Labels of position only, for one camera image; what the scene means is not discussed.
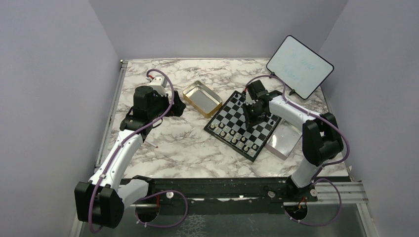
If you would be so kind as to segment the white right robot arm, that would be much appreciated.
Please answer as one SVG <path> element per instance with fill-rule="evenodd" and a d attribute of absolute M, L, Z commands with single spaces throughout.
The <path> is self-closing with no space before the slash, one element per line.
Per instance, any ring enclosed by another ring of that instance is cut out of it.
<path fill-rule="evenodd" d="M 245 86 L 243 103 L 247 130 L 276 115 L 295 126 L 302 133 L 304 158 L 297 170 L 287 178 L 284 194 L 292 201 L 304 196 L 326 161 L 343 150 L 343 141 L 338 133 L 333 114 L 319 114 L 305 109 L 287 99 L 277 90 L 267 91 L 260 80 Z"/>

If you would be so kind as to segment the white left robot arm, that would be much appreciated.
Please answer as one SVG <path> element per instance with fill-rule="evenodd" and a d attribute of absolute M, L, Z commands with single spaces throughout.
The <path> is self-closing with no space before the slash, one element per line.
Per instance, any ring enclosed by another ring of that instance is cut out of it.
<path fill-rule="evenodd" d="M 180 117 L 186 105 L 178 91 L 172 96 L 163 86 L 140 86 L 134 92 L 134 104 L 121 122 L 117 140 L 98 170 L 87 182 L 78 182 L 74 189 L 78 220 L 89 225 L 95 234 L 102 228 L 114 229 L 125 210 L 136 201 L 151 202 L 155 193 L 153 179 L 135 176 L 122 185 L 123 174 L 133 155 L 143 145 L 153 125 L 163 117 Z"/>

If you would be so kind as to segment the yellow metal tin box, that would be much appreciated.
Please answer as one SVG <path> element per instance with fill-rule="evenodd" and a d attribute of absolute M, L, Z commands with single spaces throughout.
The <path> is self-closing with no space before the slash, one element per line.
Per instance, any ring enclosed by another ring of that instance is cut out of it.
<path fill-rule="evenodd" d="M 222 98 L 199 80 L 183 90 L 183 98 L 205 118 L 213 116 L 223 105 Z"/>

